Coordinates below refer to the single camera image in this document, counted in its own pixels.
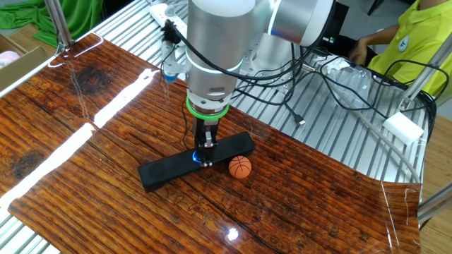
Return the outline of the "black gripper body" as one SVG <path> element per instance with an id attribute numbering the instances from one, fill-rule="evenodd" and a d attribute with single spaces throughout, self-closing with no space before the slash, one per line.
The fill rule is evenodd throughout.
<path id="1" fill-rule="evenodd" d="M 194 144 L 195 148 L 212 148 L 218 144 L 217 134 L 220 120 L 204 120 L 194 117 Z"/>

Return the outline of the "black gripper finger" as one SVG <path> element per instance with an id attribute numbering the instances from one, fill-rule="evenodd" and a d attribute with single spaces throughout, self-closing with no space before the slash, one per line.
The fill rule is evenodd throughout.
<path id="1" fill-rule="evenodd" d="M 211 131 L 206 131 L 199 145 L 199 160 L 202 167 L 211 167 L 217 146 L 215 136 Z"/>

